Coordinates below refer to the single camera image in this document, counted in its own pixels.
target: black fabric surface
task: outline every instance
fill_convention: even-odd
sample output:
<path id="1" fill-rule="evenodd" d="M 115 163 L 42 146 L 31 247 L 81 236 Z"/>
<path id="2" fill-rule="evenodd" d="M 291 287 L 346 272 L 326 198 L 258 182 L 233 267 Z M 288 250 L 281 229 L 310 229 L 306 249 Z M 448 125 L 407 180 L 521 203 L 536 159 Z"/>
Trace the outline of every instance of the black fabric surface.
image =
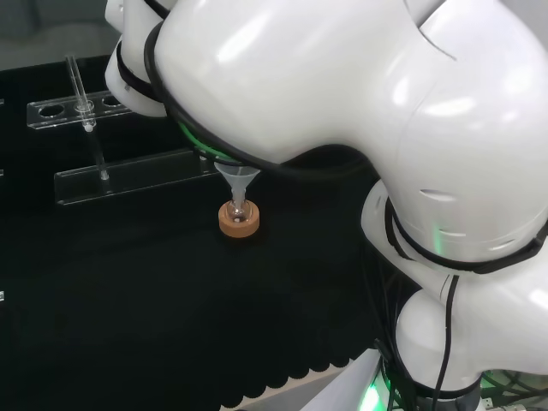
<path id="1" fill-rule="evenodd" d="M 107 60 L 81 64 L 104 90 Z M 0 73 L 0 407 L 199 409 L 344 366 L 376 333 L 360 214 L 376 176 L 261 176 L 259 233 L 224 237 L 220 176 L 68 207 L 53 173 L 92 164 L 80 125 L 27 128 L 31 101 L 71 94 L 63 64 Z M 180 148 L 166 121 L 106 119 L 107 161 Z M 368 261 L 370 275 L 378 261 Z"/>

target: acrylic stand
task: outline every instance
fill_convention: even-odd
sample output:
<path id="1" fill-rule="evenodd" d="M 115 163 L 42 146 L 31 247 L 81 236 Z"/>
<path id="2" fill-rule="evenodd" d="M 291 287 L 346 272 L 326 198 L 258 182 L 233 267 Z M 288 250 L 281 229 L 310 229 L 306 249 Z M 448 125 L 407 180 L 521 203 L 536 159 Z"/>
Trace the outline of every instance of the acrylic stand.
<path id="1" fill-rule="evenodd" d="M 86 95 L 74 56 L 67 56 L 66 60 L 74 96 L 27 106 L 27 125 L 30 128 L 40 130 L 80 122 L 81 137 L 86 136 L 95 160 L 94 166 L 54 175 L 56 202 L 59 205 L 141 191 L 217 172 L 208 160 L 197 158 L 188 149 L 106 163 L 97 136 L 98 120 L 123 116 L 131 111 L 113 98 L 110 92 Z"/>

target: wire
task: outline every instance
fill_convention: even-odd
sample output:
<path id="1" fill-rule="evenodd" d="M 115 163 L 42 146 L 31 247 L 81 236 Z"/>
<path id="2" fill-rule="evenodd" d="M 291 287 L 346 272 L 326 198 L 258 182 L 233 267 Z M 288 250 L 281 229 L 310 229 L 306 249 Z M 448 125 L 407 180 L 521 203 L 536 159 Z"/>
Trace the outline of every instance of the wire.
<path id="1" fill-rule="evenodd" d="M 390 394 L 388 395 L 388 407 L 386 408 L 386 411 L 392 411 L 394 409 L 394 394 L 395 394 L 396 388 L 394 388 L 394 385 L 390 385 Z"/>
<path id="2" fill-rule="evenodd" d="M 227 156 L 223 152 L 220 152 L 219 150 L 215 150 L 214 148 L 211 148 L 204 143 L 202 143 L 200 140 L 198 140 L 192 133 L 190 133 L 190 130 L 185 126 L 184 124 L 179 123 L 179 127 L 181 128 L 182 132 L 187 136 L 187 138 L 190 140 L 192 144 L 197 146 L 200 150 L 203 152 L 209 152 L 210 154 L 213 154 L 219 158 L 224 158 L 225 160 L 232 160 L 231 157 Z"/>
<path id="3" fill-rule="evenodd" d="M 494 387 L 499 389 L 500 394 L 498 396 L 490 396 L 493 401 L 493 406 L 495 407 L 505 407 L 507 405 L 510 405 L 513 402 L 518 402 L 522 400 L 527 400 L 529 398 L 534 398 L 536 396 L 545 397 L 548 396 L 548 389 L 535 389 L 533 387 L 529 387 L 528 385 L 522 383 L 523 385 L 526 385 L 529 388 L 533 388 L 532 390 L 516 390 L 513 389 L 512 386 L 514 384 L 517 384 L 517 381 L 520 381 L 517 377 L 520 373 L 517 373 L 515 376 L 512 376 L 509 374 L 509 372 L 504 373 L 507 377 L 510 378 L 510 383 L 507 385 L 503 385 L 496 381 L 495 379 L 489 377 L 488 375 L 483 375 L 483 379 L 487 381 L 488 383 L 492 384 Z M 504 393 L 509 392 L 511 394 L 515 394 L 513 396 L 505 396 Z"/>
<path id="4" fill-rule="evenodd" d="M 165 87 L 160 73 L 158 72 L 158 67 L 156 66 L 154 51 L 162 25 L 163 22 L 158 23 L 158 25 L 151 30 L 148 38 L 146 39 L 144 53 L 146 72 L 151 81 L 151 86 L 154 92 L 160 100 L 162 100 L 166 110 L 176 119 L 176 121 L 185 124 L 188 130 L 190 130 L 194 136 L 197 136 L 200 141 L 207 144 L 209 147 L 219 150 L 227 156 L 232 157 L 234 160 L 251 165 L 256 169 L 268 171 L 273 174 L 277 174 L 278 176 L 284 176 L 292 179 L 305 179 L 312 181 L 336 180 L 354 175 L 355 173 L 369 167 L 369 163 L 365 160 L 365 158 L 363 158 L 363 156 L 360 155 L 356 158 L 356 160 L 350 161 L 343 166 L 318 170 L 298 169 L 295 167 L 290 167 L 286 164 L 275 164 L 261 158 L 256 158 L 255 156 L 248 154 L 220 139 L 207 128 L 196 122 L 196 120 L 194 120 L 192 116 L 190 116 L 190 114 L 188 114 L 188 112 L 181 107 L 181 105 Z"/>
<path id="5" fill-rule="evenodd" d="M 546 397 L 548 396 L 548 391 L 543 394 L 532 393 L 532 392 L 523 392 L 519 396 L 499 396 L 492 397 L 493 407 L 506 407 L 514 402 L 528 400 L 529 398 L 535 398 L 536 396 Z"/>
<path id="6" fill-rule="evenodd" d="M 494 387 L 499 388 L 502 390 L 502 394 L 505 392 L 509 392 L 511 394 L 517 394 L 520 396 L 521 394 L 527 394 L 524 390 L 516 390 L 515 388 L 512 388 L 515 385 L 515 382 L 510 379 L 510 384 L 504 385 L 496 381 L 495 379 L 489 377 L 486 373 L 483 373 L 481 376 L 485 381 L 487 381 L 489 384 L 493 385 Z"/>
<path id="7" fill-rule="evenodd" d="M 517 372 L 515 375 L 510 374 L 508 371 L 503 371 L 503 374 L 505 377 L 507 377 L 512 383 L 515 385 L 519 385 L 522 387 L 522 389 L 530 391 L 530 392 L 542 392 L 543 390 L 539 388 L 534 388 L 530 385 L 525 384 L 519 379 L 519 376 L 521 375 L 520 372 Z"/>
<path id="8" fill-rule="evenodd" d="M 445 372 L 447 371 L 447 366 L 449 364 L 449 357 L 451 354 L 451 324 L 452 324 L 452 313 L 453 313 L 453 299 L 455 298 L 456 285 L 459 282 L 458 276 L 453 276 L 451 278 L 451 285 L 449 287 L 449 293 L 447 294 L 447 302 L 445 303 L 445 350 L 444 358 L 442 360 L 442 366 L 439 370 L 438 381 L 436 383 L 436 389 L 434 390 L 434 395 L 432 397 L 432 411 L 436 411 L 436 406 L 438 405 L 439 393 L 442 389 L 442 384 L 444 383 Z"/>

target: black cable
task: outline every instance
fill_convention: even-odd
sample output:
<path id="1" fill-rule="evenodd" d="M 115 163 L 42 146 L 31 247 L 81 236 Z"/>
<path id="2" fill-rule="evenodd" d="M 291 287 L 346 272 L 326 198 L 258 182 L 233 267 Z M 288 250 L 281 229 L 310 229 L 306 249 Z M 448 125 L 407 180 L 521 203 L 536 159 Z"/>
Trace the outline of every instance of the black cable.
<path id="1" fill-rule="evenodd" d="M 520 372 L 517 372 L 515 375 L 512 375 L 510 374 L 508 371 L 503 371 L 503 374 L 506 378 L 508 378 L 512 383 L 514 383 L 515 385 L 519 385 L 520 387 L 522 387 L 522 389 L 524 390 L 527 390 L 527 391 L 530 391 L 530 392 L 541 392 L 542 389 L 539 389 L 539 388 L 534 388 L 532 387 L 531 385 L 527 385 L 525 384 L 523 381 L 521 381 L 519 379 L 520 377 Z"/>
<path id="2" fill-rule="evenodd" d="M 394 409 L 394 393 L 396 389 L 394 388 L 394 385 L 390 385 L 390 394 L 388 395 L 388 407 L 386 408 L 386 411 L 392 411 Z"/>
<path id="3" fill-rule="evenodd" d="M 384 385 L 386 385 L 388 387 L 388 384 L 390 383 L 390 381 L 388 380 L 388 377 L 386 377 L 386 371 L 384 370 L 384 363 L 381 364 L 381 366 L 380 366 L 380 372 L 383 376 Z M 402 404 L 402 399 L 400 398 L 399 395 L 397 395 L 396 390 L 394 390 L 394 401 L 397 403 L 398 407 L 402 406 L 401 405 Z"/>
<path id="4" fill-rule="evenodd" d="M 504 392 L 509 392 L 510 394 L 516 394 L 518 396 L 520 396 L 521 394 L 527 394 L 527 391 L 524 391 L 524 390 L 516 390 L 515 388 L 512 388 L 512 386 L 514 386 L 516 383 L 514 381 L 511 381 L 511 386 L 509 385 L 504 385 L 504 384 L 501 384 L 499 383 L 498 381 L 496 381 L 495 379 L 489 377 L 487 374 L 483 373 L 482 375 L 482 378 L 487 381 L 489 384 L 499 388 L 500 390 L 503 390 L 502 393 Z"/>
<path id="5" fill-rule="evenodd" d="M 449 364 L 449 357 L 451 354 L 451 324 L 453 315 L 453 299 L 455 298 L 456 285 L 459 282 L 458 276 L 453 276 L 451 279 L 451 285 L 449 287 L 449 293 L 447 294 L 447 302 L 445 303 L 445 350 L 444 359 L 442 360 L 442 366 L 439 370 L 438 381 L 436 383 L 436 389 L 432 397 L 432 411 L 436 411 L 438 404 L 439 393 L 444 383 L 445 372 L 447 371 L 447 365 Z"/>
<path id="6" fill-rule="evenodd" d="M 532 392 L 525 392 L 519 396 L 500 396 L 492 397 L 493 407 L 506 407 L 514 402 L 528 400 L 529 398 L 535 398 L 536 396 L 546 397 L 548 396 L 548 390 L 543 394 L 535 394 Z"/>
<path id="7" fill-rule="evenodd" d="M 208 146 L 224 152 L 233 159 L 241 161 L 242 163 L 250 165 L 256 169 L 268 171 L 278 176 L 285 176 L 292 179 L 312 181 L 336 180 L 351 176 L 369 166 L 369 163 L 365 160 L 365 158 L 360 156 L 356 160 L 350 161 L 344 166 L 319 170 L 298 169 L 286 164 L 275 164 L 262 158 L 257 158 L 220 139 L 207 128 L 196 122 L 192 116 L 190 116 L 190 114 L 188 114 L 188 112 L 181 107 L 181 105 L 165 87 L 160 73 L 158 72 L 154 54 L 154 49 L 156 47 L 162 25 L 163 22 L 158 23 L 158 25 L 151 30 L 148 38 L 146 39 L 144 52 L 146 72 L 151 81 L 155 94 L 160 100 L 162 100 L 166 110 L 175 118 L 176 121 L 185 124 L 200 141 L 203 141 Z"/>

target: white plastic housing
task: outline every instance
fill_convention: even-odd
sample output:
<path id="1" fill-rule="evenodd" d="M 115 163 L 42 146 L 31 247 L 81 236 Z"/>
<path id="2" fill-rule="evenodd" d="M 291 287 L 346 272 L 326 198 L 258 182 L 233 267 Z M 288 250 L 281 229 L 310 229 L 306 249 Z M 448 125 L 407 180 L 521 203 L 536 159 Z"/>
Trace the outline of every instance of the white plastic housing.
<path id="1" fill-rule="evenodd" d="M 104 19 L 119 33 L 123 32 L 123 0 L 109 0 L 104 10 Z"/>
<path id="2" fill-rule="evenodd" d="M 545 52 L 497 0 L 448 0 L 421 30 L 403 0 L 185 0 L 156 58 L 232 145 L 277 163 L 352 146 L 422 247 L 500 258 L 548 217 Z"/>
<path id="3" fill-rule="evenodd" d="M 388 198 L 382 182 L 367 196 L 361 226 L 367 239 L 423 289 L 404 306 L 396 341 L 413 380 L 435 387 L 445 346 L 445 302 L 452 270 L 422 259 L 400 235 L 414 261 L 402 258 L 384 229 Z M 459 271 L 453 302 L 452 344 L 443 390 L 461 390 L 485 370 L 548 374 L 548 245 L 536 257 L 491 274 Z"/>
<path id="4" fill-rule="evenodd" d="M 160 2 L 169 8 L 176 0 Z M 107 3 L 107 21 L 116 29 L 122 26 L 122 58 L 126 66 L 141 80 L 150 82 L 145 70 L 144 48 L 150 31 L 162 20 L 142 0 L 110 0 Z M 105 73 L 106 85 L 112 94 L 131 111 L 144 116 L 166 116 L 164 105 L 129 87 L 118 71 L 116 50 L 112 53 Z"/>

